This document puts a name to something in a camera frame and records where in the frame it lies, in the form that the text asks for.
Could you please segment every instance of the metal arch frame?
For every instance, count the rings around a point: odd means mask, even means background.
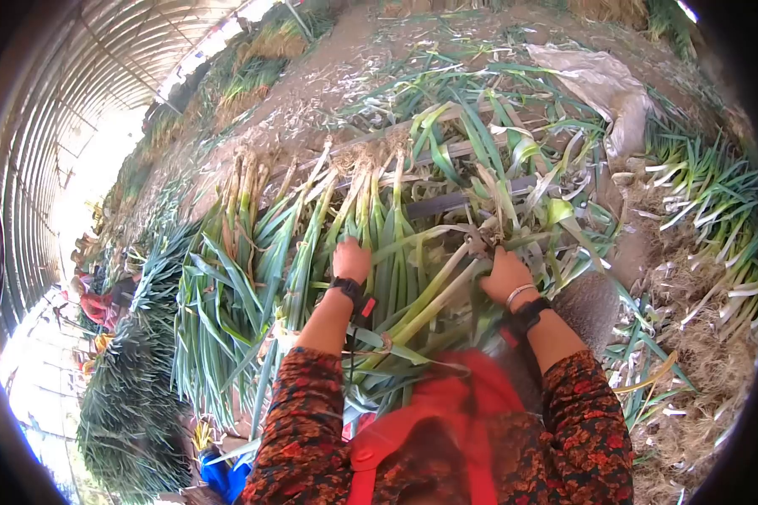
[[[0,215],[8,333],[59,279],[61,252],[48,218],[61,191],[61,151],[78,157],[107,110],[151,101],[158,87],[240,0],[69,2],[11,104],[0,136]]]

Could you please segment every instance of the red tag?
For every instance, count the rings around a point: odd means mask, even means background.
[[[374,298],[368,298],[368,301],[365,302],[365,307],[362,308],[363,318],[367,318],[371,315],[371,311],[374,310],[374,305],[376,305],[376,300],[374,300]]]
[[[520,343],[514,338],[514,335],[511,335],[511,332],[508,331],[508,328],[501,327],[499,329],[499,336],[503,337],[506,342],[508,342],[508,345],[511,346],[511,348],[515,348]]]

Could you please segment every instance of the black wristband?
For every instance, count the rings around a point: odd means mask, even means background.
[[[339,288],[339,290],[354,303],[354,310],[360,307],[362,301],[362,288],[354,279],[341,279],[334,277],[329,283],[329,289]]]
[[[539,323],[539,313],[547,308],[552,308],[547,298],[541,297],[526,302],[511,314],[508,320],[511,322],[512,331],[517,336],[526,337],[528,331]]]

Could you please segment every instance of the silver bracelet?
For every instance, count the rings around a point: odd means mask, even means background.
[[[534,286],[533,284],[526,284],[524,286],[520,286],[519,288],[514,289],[514,291],[510,295],[508,295],[508,299],[505,301],[505,308],[511,309],[511,302],[514,301],[514,298],[516,297],[516,295],[520,294],[526,289],[536,289],[536,286]]]

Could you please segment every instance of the right hand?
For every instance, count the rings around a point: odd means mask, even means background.
[[[334,249],[332,270],[335,277],[364,283],[371,271],[371,249],[360,247],[354,237],[346,237]]]
[[[506,251],[501,246],[497,246],[494,251],[494,268],[491,268],[491,275],[480,279],[480,287],[486,292],[488,298],[502,306],[506,304],[508,297],[516,288],[533,283],[534,277],[516,253]],[[522,303],[536,298],[539,298],[539,292],[536,289],[526,289],[516,295],[508,309],[516,310]]]

